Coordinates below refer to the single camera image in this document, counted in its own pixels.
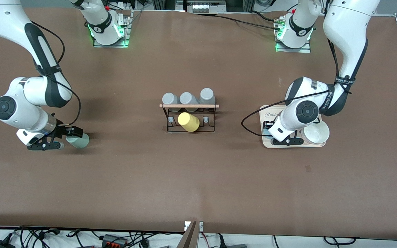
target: black strap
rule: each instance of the black strap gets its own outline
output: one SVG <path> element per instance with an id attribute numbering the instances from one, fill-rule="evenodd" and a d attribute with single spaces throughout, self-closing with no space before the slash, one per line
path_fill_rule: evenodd
<path id="1" fill-rule="evenodd" d="M 85 0 L 77 0 L 76 2 L 73 3 L 73 6 L 74 6 L 75 8 L 77 8 L 77 9 L 84 9 L 84 8 L 81 7 L 81 5 L 82 5 L 82 3 L 83 3 L 84 1 L 85 1 Z"/>
<path id="2" fill-rule="evenodd" d="M 332 102 L 332 98 L 335 93 L 335 85 L 333 85 L 333 84 L 326 84 L 326 85 L 327 85 L 329 92 L 327 93 L 327 97 L 326 97 L 326 100 L 324 100 L 323 105 L 321 105 L 321 107 L 319 108 L 320 114 L 324 114 L 328 110 L 330 102 Z"/>
<path id="3" fill-rule="evenodd" d="M 90 28 L 96 32 L 96 33 L 103 33 L 104 30 L 111 24 L 112 21 L 112 17 L 111 17 L 111 13 L 108 12 L 108 17 L 107 19 L 102 22 L 101 24 L 97 24 L 97 25 L 93 25 L 91 23 L 88 23 L 88 25 L 90 25 Z"/>
<path id="4" fill-rule="evenodd" d="M 35 65 L 35 68 L 37 69 L 37 71 L 39 72 L 39 74 L 41 74 L 42 76 L 50 76 L 53 75 L 57 72 L 62 72 L 60 65 L 55 65 L 55 66 L 51 66 L 51 67 L 47 67 L 47 68 L 42 68 L 40 65 Z"/>
<path id="5" fill-rule="evenodd" d="M 289 19 L 289 24 L 290 24 L 290 27 L 292 28 L 292 30 L 295 31 L 296 36 L 299 36 L 299 37 L 302 37 L 302 36 L 306 35 L 307 33 L 309 33 L 309 31 L 313 27 L 313 25 L 311 25 L 310 27 L 302 28 L 302 27 L 296 25 L 295 22 L 293 22 L 293 15 Z"/>
<path id="6" fill-rule="evenodd" d="M 347 77 L 335 77 L 335 83 L 339 83 L 345 86 L 352 86 L 352 84 L 355 82 L 355 79 L 350 79 Z"/>

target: brown table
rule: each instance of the brown table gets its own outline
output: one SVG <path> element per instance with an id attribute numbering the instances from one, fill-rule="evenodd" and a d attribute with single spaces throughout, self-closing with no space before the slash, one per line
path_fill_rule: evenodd
<path id="1" fill-rule="evenodd" d="M 326 146 L 266 149 L 241 119 L 282 100 L 300 76 L 334 79 L 322 18 L 312 53 L 292 54 L 274 51 L 270 30 L 181 12 L 145 12 L 129 48 L 94 49 L 78 10 L 26 12 L 65 41 L 61 66 L 82 99 L 77 125 L 91 143 L 31 152 L 0 122 L 0 225 L 181 231 L 183 221 L 203 220 L 212 233 L 397 239 L 394 18 L 370 21 L 353 95 L 324 118 Z M 0 38 L 0 96 L 13 78 L 36 75 L 29 53 Z M 162 95 L 204 87 L 221 107 L 216 132 L 166 133 Z M 46 109 L 68 121 L 77 102 Z M 259 132 L 258 122 L 247 125 Z"/>

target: cup rack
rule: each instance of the cup rack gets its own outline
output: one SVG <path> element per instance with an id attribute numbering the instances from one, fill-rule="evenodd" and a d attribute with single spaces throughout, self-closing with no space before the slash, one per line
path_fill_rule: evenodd
<path id="1" fill-rule="evenodd" d="M 220 106 L 218 104 L 160 104 L 159 107 L 163 109 L 166 116 L 167 132 L 187 132 L 180 124 L 178 124 L 178 117 L 183 112 L 192 114 L 200 120 L 200 126 L 195 132 L 214 132 L 215 112 Z M 170 108 L 180 108 L 180 110 L 178 112 L 172 112 L 170 111 Z M 197 108 L 197 110 L 189 112 L 186 111 L 186 108 Z"/>

